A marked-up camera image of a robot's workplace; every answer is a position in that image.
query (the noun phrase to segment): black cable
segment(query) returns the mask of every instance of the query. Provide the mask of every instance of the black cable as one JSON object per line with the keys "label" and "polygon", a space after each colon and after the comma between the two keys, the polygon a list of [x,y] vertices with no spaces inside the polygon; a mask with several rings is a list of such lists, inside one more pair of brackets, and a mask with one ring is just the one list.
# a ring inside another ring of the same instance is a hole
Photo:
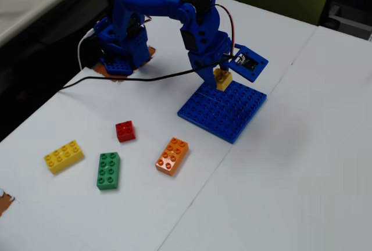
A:
{"label": "black cable", "polygon": [[183,71],[183,72],[179,72],[179,73],[175,73],[175,74],[171,74],[171,75],[166,75],[166,76],[162,76],[162,77],[157,77],[157,78],[115,78],[115,77],[85,77],[85,78],[82,78],[76,82],[74,82],[73,84],[70,84],[70,85],[67,85],[65,87],[62,87],[59,91],[63,90],[63,89],[66,89],[66,88],[69,88],[69,87],[73,87],[74,85],[77,85],[78,83],[84,81],[84,80],[110,80],[110,81],[160,81],[160,80],[164,80],[166,78],[173,78],[173,77],[177,77],[177,76],[182,76],[182,75],[186,75],[186,74],[189,74],[189,73],[193,73],[193,72],[196,72],[196,71],[200,71],[200,70],[203,70],[203,69],[206,69],[208,67],[212,67],[214,65],[217,65],[219,63],[222,63],[222,62],[226,62],[228,60],[230,60],[231,58],[236,58],[236,56],[229,56],[225,59],[220,59],[220,60],[217,60],[217,61],[214,61],[212,63],[209,63],[207,65],[204,65],[204,66],[201,66],[199,68],[195,68],[195,69],[191,69],[191,70],[187,70],[187,71]]}

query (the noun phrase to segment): white cable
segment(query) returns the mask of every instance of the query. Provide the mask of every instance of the white cable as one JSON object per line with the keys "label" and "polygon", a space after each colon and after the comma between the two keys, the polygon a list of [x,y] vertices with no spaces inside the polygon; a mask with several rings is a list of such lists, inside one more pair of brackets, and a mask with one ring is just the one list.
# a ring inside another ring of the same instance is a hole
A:
{"label": "white cable", "polygon": [[77,60],[79,61],[80,71],[82,71],[82,69],[83,69],[83,67],[81,66],[81,61],[80,61],[80,46],[81,46],[81,44],[83,43],[83,41],[85,39],[87,39],[88,37],[92,36],[93,34],[94,34],[94,29],[92,28],[92,29],[90,29],[90,31],[88,31],[86,33],[86,35],[84,35],[82,37],[82,39],[80,40],[79,44],[77,45]]}

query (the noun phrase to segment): lego baseplate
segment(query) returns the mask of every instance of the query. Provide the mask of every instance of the lego baseplate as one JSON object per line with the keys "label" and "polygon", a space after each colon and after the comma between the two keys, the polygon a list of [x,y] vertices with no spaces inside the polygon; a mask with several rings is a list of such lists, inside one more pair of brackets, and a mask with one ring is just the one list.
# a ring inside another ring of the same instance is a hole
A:
{"label": "lego baseplate", "polygon": [[233,144],[266,96],[236,81],[224,92],[203,83],[178,116]]}

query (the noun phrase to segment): red lego brick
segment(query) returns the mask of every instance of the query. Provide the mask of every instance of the red lego brick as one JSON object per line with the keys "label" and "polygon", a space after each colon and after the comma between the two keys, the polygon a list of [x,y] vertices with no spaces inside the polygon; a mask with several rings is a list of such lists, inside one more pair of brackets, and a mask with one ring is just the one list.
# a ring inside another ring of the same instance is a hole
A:
{"label": "red lego brick", "polygon": [[117,124],[116,134],[119,142],[126,142],[135,139],[132,121]]}

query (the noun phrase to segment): blue baseplate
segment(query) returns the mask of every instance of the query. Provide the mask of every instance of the blue baseplate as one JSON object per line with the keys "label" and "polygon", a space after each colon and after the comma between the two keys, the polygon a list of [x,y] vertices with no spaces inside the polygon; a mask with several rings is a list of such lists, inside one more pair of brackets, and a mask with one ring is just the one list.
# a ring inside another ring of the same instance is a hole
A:
{"label": "blue baseplate", "polygon": [[177,114],[233,144],[266,96],[236,81],[224,92],[203,83]]}
{"label": "blue baseplate", "polygon": [[132,67],[125,61],[115,58],[113,63],[106,63],[103,58],[101,62],[105,65],[107,73],[110,75],[130,76],[133,74]]}

